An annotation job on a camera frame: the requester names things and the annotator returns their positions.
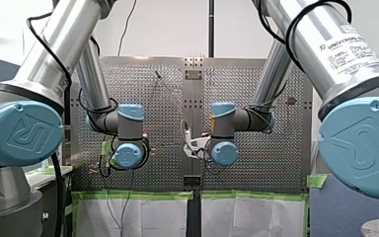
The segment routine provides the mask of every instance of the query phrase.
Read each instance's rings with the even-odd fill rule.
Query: perforated metal panel
[[[120,103],[143,105],[144,132],[149,135],[153,148],[147,164],[135,171],[134,190],[180,191],[183,189],[182,140],[179,124],[182,117],[181,58],[135,58],[107,57],[102,67],[110,96]],[[98,162],[103,136],[85,125],[85,112],[79,110],[76,116],[80,160],[75,170],[73,187],[75,190],[128,189],[131,182],[130,171],[112,171],[109,178],[98,173]]]
[[[185,66],[183,58],[103,58],[111,97],[121,103],[143,105],[144,131],[154,148],[149,162],[136,171],[133,189],[181,191],[183,174],[193,174],[203,176],[205,190],[306,192],[312,93],[309,82],[296,70],[278,100],[273,134],[241,132],[236,135],[241,158],[234,167],[213,167],[209,173],[203,164],[201,169],[194,169],[188,162],[190,158],[184,156],[180,120],[187,119],[193,125],[192,133],[201,134],[209,131],[212,103],[230,101],[238,108],[248,105],[264,63],[258,59],[204,59],[203,65],[196,69],[203,71],[203,83],[188,83],[185,79],[188,65]],[[107,179],[99,175],[97,164],[104,137],[85,125],[85,113],[76,101],[77,91],[78,88],[72,93],[71,105],[74,189],[128,189],[129,172],[113,171]],[[295,105],[285,103],[288,97],[295,98]],[[202,110],[198,106],[189,113],[188,99],[191,98],[193,106],[195,101],[198,105],[202,102]]]
[[[205,60],[204,130],[210,128],[212,103],[228,101],[243,108],[252,102],[263,65],[263,60]],[[287,83],[276,105],[273,133],[237,132],[239,161],[227,168],[213,166],[210,172],[202,165],[204,189],[305,192],[309,153],[304,147],[310,149],[311,125],[305,113],[311,111],[311,86],[298,70]],[[289,97],[295,105],[287,104]]]

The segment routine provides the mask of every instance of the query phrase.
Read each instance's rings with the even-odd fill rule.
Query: light blue joint cap
[[[47,159],[63,139],[59,114],[40,102],[0,107],[0,166],[30,166]]]
[[[239,159],[239,151],[232,142],[222,141],[214,146],[211,158],[219,165],[231,166]]]
[[[270,128],[273,128],[275,126],[275,113],[274,112],[272,112],[272,114],[270,115],[269,125],[270,125]],[[267,126],[264,129],[264,132],[270,132],[269,126]]]
[[[90,119],[89,119],[89,116],[86,116],[86,118],[85,118],[85,125],[87,125],[88,127],[90,127],[93,131],[98,132],[98,131],[94,128],[94,126],[91,124],[91,121],[90,121]]]
[[[379,198],[379,97],[357,98],[334,108],[320,129],[320,151],[345,185]]]
[[[143,153],[138,146],[132,143],[124,143],[116,149],[115,163],[124,169],[135,168],[143,158]]]
[[[216,102],[211,106],[215,118],[225,117],[236,111],[235,104],[231,102]]]
[[[118,114],[131,120],[144,120],[143,107],[137,104],[121,104],[118,107]]]

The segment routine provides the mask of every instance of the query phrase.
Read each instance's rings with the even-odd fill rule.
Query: universal robots logo
[[[8,145],[41,153],[53,132],[54,126],[31,115],[22,115],[11,133]]]

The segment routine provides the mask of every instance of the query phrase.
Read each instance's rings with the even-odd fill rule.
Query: white paper
[[[110,199],[114,218],[121,225],[125,199]],[[122,236],[185,237],[187,232],[187,200],[131,199],[122,221]],[[79,203],[77,236],[117,237],[120,230],[108,209],[107,200],[82,200]]]
[[[232,237],[269,237],[272,203],[273,200],[237,198]]]
[[[272,207],[272,237],[303,237],[304,201],[275,200]]]
[[[202,236],[303,237],[304,201],[203,199]]]
[[[125,205],[124,199],[83,200],[79,204],[76,235],[81,237],[117,237],[120,229],[111,216],[121,226],[121,214]],[[141,237],[141,201],[130,200],[123,219],[123,236]]]
[[[203,199],[201,206],[202,236],[231,237],[235,200]]]

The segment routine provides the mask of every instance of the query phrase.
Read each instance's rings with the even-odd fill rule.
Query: robotic arm
[[[63,137],[63,93],[77,72],[89,108],[90,127],[117,135],[119,148],[113,163],[122,169],[137,167],[148,156],[143,142],[140,105],[112,105],[95,47],[89,41],[97,22],[114,1],[61,1],[42,34],[65,68],[36,43],[16,77],[0,83],[0,166],[28,166],[49,157]]]
[[[206,147],[212,160],[219,165],[234,164],[238,159],[234,132],[272,127],[271,108],[294,61],[323,100],[319,119],[324,161],[344,184],[379,198],[379,97],[359,97],[379,87],[379,57],[329,3],[344,6],[351,20],[349,7],[338,0],[260,2],[260,15],[270,16],[283,37],[273,34],[276,40],[253,105],[238,110],[232,103],[214,104],[211,137],[195,140],[203,141],[199,142],[202,145],[211,139]]]

